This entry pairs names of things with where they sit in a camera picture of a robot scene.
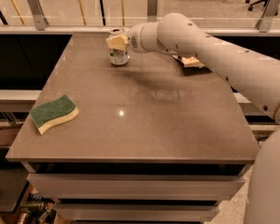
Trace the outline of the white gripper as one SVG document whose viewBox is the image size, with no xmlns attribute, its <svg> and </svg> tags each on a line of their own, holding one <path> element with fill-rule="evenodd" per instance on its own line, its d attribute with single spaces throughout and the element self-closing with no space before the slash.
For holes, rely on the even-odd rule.
<svg viewBox="0 0 280 224">
<path fill-rule="evenodd" d="M 110 36 L 106 44 L 110 49 L 126 50 L 129 47 L 134 52 L 158 52 L 160 46 L 157 38 L 157 22 L 139 23 L 133 26 L 126 35 Z"/>
</svg>

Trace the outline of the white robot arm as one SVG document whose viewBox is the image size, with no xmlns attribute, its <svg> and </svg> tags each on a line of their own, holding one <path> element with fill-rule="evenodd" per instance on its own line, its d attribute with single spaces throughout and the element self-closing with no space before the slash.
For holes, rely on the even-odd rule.
<svg viewBox="0 0 280 224">
<path fill-rule="evenodd" d="M 106 40 L 111 49 L 193 56 L 279 124 L 253 165 L 244 224 L 280 224 L 280 61 L 203 32 L 171 13 Z"/>
</svg>

